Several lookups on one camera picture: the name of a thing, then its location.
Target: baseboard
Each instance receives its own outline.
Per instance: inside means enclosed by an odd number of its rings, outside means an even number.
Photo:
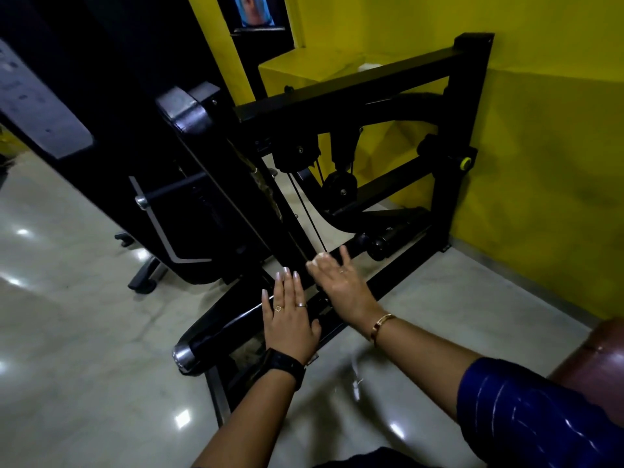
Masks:
[[[495,260],[491,259],[489,256],[486,256],[484,253],[474,248],[472,244],[468,244],[465,241],[462,241],[458,238],[451,237],[450,243],[453,245],[453,248],[457,249],[464,253],[469,258],[474,259],[478,263],[484,265],[491,271],[496,274],[504,277],[508,281],[516,284],[522,289],[530,292],[536,297],[539,297],[543,301],[549,303],[553,307],[559,309],[561,312],[568,314],[574,320],[581,322],[584,325],[587,325],[589,328],[595,328],[602,320],[594,314],[589,313],[587,310],[568,302],[565,299],[560,298],[554,292],[543,288],[540,284],[535,283],[531,279],[525,278],[524,276],[519,275],[516,271],[511,268],[502,265]]]

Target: person's right hand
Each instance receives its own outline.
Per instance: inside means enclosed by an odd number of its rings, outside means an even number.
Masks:
[[[340,255],[342,266],[329,253],[319,253],[306,264],[308,273],[328,295],[340,318],[369,338],[385,312],[351,264],[346,246],[340,247]]]

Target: yellow knob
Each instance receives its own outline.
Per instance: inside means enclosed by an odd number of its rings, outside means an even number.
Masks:
[[[468,169],[470,169],[471,164],[472,164],[472,158],[464,158],[461,164],[459,165],[459,168],[462,171],[467,171]]]

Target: tile floor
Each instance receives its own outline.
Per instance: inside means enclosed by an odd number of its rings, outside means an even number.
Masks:
[[[278,181],[316,241],[288,179]],[[170,350],[225,286],[168,273],[153,294],[129,291],[147,253],[121,248],[118,227],[34,155],[11,170],[0,216],[0,466],[189,466],[216,419],[205,380],[179,375]],[[329,247],[347,237],[319,230]],[[589,331],[454,249],[383,304],[541,374]],[[482,465],[459,428],[347,329],[309,367],[271,466],[311,467],[379,446],[432,466]]]

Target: cable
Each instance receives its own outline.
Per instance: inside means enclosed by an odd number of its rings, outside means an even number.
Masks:
[[[316,236],[318,236],[318,240],[321,242],[321,245],[323,246],[323,249],[325,250],[325,252],[327,252],[327,248],[325,247],[325,243],[323,243],[323,238],[321,238],[321,235],[318,233],[318,230],[316,229],[316,226],[315,226],[314,222],[312,221],[312,217],[310,216],[310,214],[308,212],[308,208],[306,207],[306,204],[303,203],[303,199],[301,198],[301,194],[299,193],[299,189],[294,184],[294,180],[291,177],[291,175],[290,174],[287,174],[287,175],[288,175],[288,178],[290,179],[290,183],[292,184],[292,186],[294,188],[294,191],[297,192],[297,196],[299,197],[299,201],[303,205],[303,210],[305,210],[306,211],[306,215],[308,215],[308,220],[310,220],[310,223],[312,224],[312,228],[314,228],[314,231],[316,232]]]
[[[318,175],[321,176],[321,185],[325,184],[325,179],[323,179],[323,172],[321,171],[321,164],[316,159],[316,166],[318,167]]]

